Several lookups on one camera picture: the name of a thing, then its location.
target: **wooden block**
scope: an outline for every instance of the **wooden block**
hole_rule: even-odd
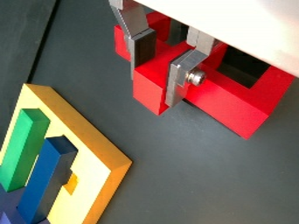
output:
[[[29,84],[23,85],[0,159],[23,108],[39,108],[49,117],[45,137],[64,135],[79,149],[71,166],[77,185],[72,194],[65,187],[60,189],[48,220],[51,224],[96,223],[132,162],[52,88]]]
[[[61,186],[69,181],[76,155],[77,149],[65,136],[45,138],[17,207],[25,223],[47,219]]]
[[[5,213],[3,213],[1,215],[0,224],[12,224],[12,222],[8,220]]]
[[[49,123],[37,108],[20,110],[0,167],[0,181],[8,192],[25,185]]]

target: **yellow wooden frame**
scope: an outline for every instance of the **yellow wooden frame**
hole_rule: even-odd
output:
[[[24,84],[0,152],[0,164],[20,109],[40,109],[51,119],[45,137],[64,135],[79,149],[71,167],[76,176],[60,189],[48,220],[51,224],[96,223],[132,161],[51,87]]]

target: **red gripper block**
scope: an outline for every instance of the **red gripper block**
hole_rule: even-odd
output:
[[[255,85],[244,87],[217,71],[227,48],[225,44],[217,44],[200,63],[207,80],[199,87],[189,85],[185,100],[248,139],[272,113],[295,77],[271,66]],[[133,97],[156,115],[168,109],[164,99],[169,63],[188,49],[192,48],[185,42],[168,46],[157,39],[155,58],[135,69]]]

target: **dark gray table surface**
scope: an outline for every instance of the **dark gray table surface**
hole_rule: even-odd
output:
[[[0,141],[33,71],[56,0],[0,1]]]
[[[108,0],[63,0],[32,83],[60,93],[133,165],[103,224],[296,224],[299,80],[243,140],[184,101],[161,116],[132,98]]]

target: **blue block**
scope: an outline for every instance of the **blue block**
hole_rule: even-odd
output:
[[[45,138],[17,207],[25,223],[43,221],[52,209],[61,186],[71,178],[77,149],[65,136]]]
[[[12,224],[12,222],[8,220],[5,213],[1,215],[0,224]]]
[[[9,220],[8,223],[12,224],[25,223],[21,215],[16,210],[23,193],[24,188],[12,192],[7,192],[3,186],[0,185],[0,217],[3,215],[0,221],[1,224],[7,223],[7,220]]]

